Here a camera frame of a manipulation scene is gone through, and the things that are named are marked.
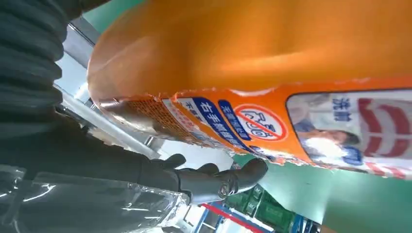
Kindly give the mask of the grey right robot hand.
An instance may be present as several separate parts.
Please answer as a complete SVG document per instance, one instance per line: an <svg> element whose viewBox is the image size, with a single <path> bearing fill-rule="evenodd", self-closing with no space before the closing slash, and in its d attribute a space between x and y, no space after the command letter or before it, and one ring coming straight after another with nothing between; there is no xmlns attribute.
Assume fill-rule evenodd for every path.
<svg viewBox="0 0 412 233"><path fill-rule="evenodd" d="M130 233L167 224L181 207L223 200L255 186L268 167L177 161L109 146L71 118L0 112L0 230L3 233Z"/></svg>

